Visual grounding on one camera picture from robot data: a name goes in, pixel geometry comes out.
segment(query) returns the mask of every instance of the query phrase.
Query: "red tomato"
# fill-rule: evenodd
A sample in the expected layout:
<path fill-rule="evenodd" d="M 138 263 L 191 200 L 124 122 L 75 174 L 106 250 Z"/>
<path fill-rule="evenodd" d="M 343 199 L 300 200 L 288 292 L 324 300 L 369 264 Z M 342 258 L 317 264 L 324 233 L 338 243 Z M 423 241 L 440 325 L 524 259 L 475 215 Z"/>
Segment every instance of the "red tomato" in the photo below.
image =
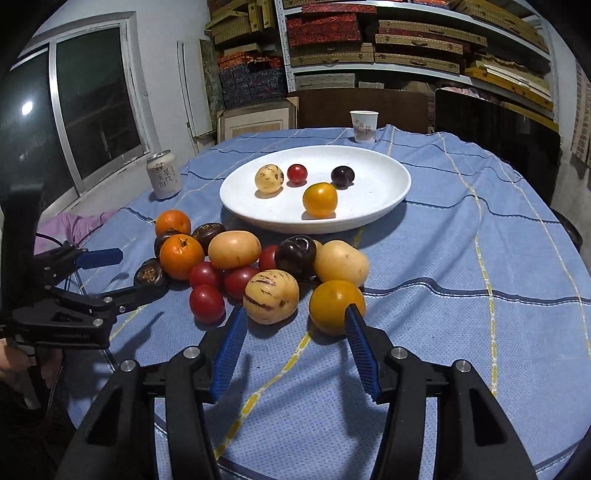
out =
<path fill-rule="evenodd" d="M 308 178 L 308 171 L 305 166 L 294 163 L 287 169 L 287 178 L 293 183 L 304 183 Z"/>
<path fill-rule="evenodd" d="M 211 285 L 198 285 L 189 296 L 189 306 L 195 319 L 203 323 L 216 323 L 226 311 L 222 294 Z"/>
<path fill-rule="evenodd" d="M 219 290 L 222 283 L 222 272 L 214 268 L 210 262 L 198 263 L 189 272 L 189 285 L 193 288 L 198 285 L 211 285 Z"/>
<path fill-rule="evenodd" d="M 224 287 L 226 287 L 228 295 L 234 297 L 237 300 L 242 300 L 246 284 L 257 273 L 259 273 L 259 269 L 251 265 L 240 267 L 227 272 L 224 276 L 223 284 Z"/>
<path fill-rule="evenodd" d="M 262 249 L 261 257 L 259 258 L 259 270 L 274 270 L 277 268 L 275 264 L 275 250 L 279 245 L 269 245 Z"/>

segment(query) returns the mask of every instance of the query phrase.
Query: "window frame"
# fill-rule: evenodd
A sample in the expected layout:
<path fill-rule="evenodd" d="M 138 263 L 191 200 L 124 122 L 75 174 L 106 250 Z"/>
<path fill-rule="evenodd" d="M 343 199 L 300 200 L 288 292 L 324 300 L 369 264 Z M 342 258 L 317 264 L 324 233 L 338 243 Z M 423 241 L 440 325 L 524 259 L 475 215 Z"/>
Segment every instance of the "window frame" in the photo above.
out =
<path fill-rule="evenodd" d="M 62 41 L 108 28 L 119 28 L 121 59 L 123 62 L 125 83 L 135 126 L 138 131 L 140 145 L 125 154 L 114 158 L 101 168 L 95 170 L 85 179 L 82 179 L 76 161 L 74 160 L 72 149 L 70 148 L 66 126 L 61 112 L 56 72 L 57 45 Z M 160 142 L 157 138 L 154 120 L 148 103 L 148 95 L 145 90 L 141 59 L 139 57 L 135 12 L 120 12 L 84 18 L 60 25 L 59 27 L 52 28 L 36 35 L 25 46 L 25 49 L 23 49 L 19 59 L 12 66 L 11 70 L 47 50 L 49 63 L 49 91 L 53 116 L 61 148 L 66 159 L 67 168 L 74 182 L 74 187 L 66 191 L 53 202 L 43 212 L 41 220 L 58 214 L 68 207 L 68 205 L 72 204 L 80 197 L 83 197 L 85 193 L 96 187 L 100 182 L 111 176 L 113 173 L 116 173 L 131 162 L 146 157 L 160 148 Z"/>

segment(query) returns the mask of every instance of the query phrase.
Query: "white plate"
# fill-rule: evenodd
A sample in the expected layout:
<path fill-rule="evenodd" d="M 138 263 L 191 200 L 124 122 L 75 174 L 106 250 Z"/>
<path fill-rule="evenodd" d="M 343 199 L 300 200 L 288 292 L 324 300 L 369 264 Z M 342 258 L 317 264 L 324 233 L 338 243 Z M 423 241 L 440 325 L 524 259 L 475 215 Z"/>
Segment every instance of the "white plate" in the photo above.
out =
<path fill-rule="evenodd" d="M 272 197 L 260 195 L 255 174 L 267 164 L 277 165 L 285 175 L 282 190 Z M 288 184 L 287 169 L 301 163 L 308 170 L 305 185 Z M 308 219 L 302 196 L 310 185 L 330 183 L 330 172 L 347 165 L 355 181 L 338 190 L 335 217 Z M 410 173 L 402 164 L 382 153 L 357 147 L 318 145 L 290 148 L 250 161 L 232 172 L 222 183 L 220 198 L 234 215 L 248 223 L 281 233 L 334 233 L 367 225 L 390 212 L 408 193 Z"/>

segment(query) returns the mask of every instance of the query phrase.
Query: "blue tablecloth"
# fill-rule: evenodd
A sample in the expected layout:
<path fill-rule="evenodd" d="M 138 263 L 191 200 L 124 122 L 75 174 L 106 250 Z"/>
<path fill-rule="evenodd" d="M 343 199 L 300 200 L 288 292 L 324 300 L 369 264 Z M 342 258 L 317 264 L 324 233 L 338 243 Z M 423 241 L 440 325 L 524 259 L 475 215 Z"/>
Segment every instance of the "blue tablecloth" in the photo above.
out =
<path fill-rule="evenodd" d="M 152 219 L 167 209 L 185 211 L 193 226 L 221 220 L 253 231 L 263 244 L 283 239 L 222 208 L 223 179 L 249 160 L 327 144 L 390 155 L 412 175 L 406 200 L 364 228 L 318 239 L 343 239 L 369 257 L 368 324 L 423 360 L 469 359 L 496 393 L 539 478 L 553 478 L 591 424 L 591 281 L 569 237 L 518 173 L 475 144 L 392 126 L 368 147 L 351 137 L 343 128 L 246 134 L 192 159 L 176 197 L 159 202 L 145 192 L 87 243 L 122 248 L 124 260 L 82 272 L 86 290 L 131 285 L 135 270 L 153 256 Z M 346 341 L 306 335 L 309 295 L 287 325 L 249 324 L 229 391 L 206 410 L 228 478 L 358 480 L 371 474 L 387 409 L 363 393 Z M 188 297 L 188 289 L 171 291 L 119 316 L 110 351 L 69 353 L 62 390 L 76 424 L 118 362 L 163 362 L 199 342 L 203 331 Z M 427 407 L 421 479 L 431 478 L 436 441 L 434 402 Z M 159 471 L 168 479 L 162 402 L 156 414 Z M 239 428 L 228 437 L 233 424 Z"/>

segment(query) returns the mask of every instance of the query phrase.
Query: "pink cloth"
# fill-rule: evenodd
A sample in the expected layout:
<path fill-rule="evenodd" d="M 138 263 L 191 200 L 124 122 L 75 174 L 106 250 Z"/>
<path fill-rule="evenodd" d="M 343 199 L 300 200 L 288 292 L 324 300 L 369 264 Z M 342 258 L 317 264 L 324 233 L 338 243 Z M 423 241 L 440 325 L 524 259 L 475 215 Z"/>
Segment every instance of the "pink cloth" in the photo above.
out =
<path fill-rule="evenodd" d="M 37 232 L 52 236 L 61 243 L 67 240 L 71 244 L 77 244 L 91 231 L 102 226 L 116 212 L 117 210 L 113 210 L 92 217 L 81 217 L 79 215 L 61 212 L 41 225 L 37 229 Z M 35 255 L 55 247 L 57 245 L 50 240 L 40 237 L 35 239 Z"/>

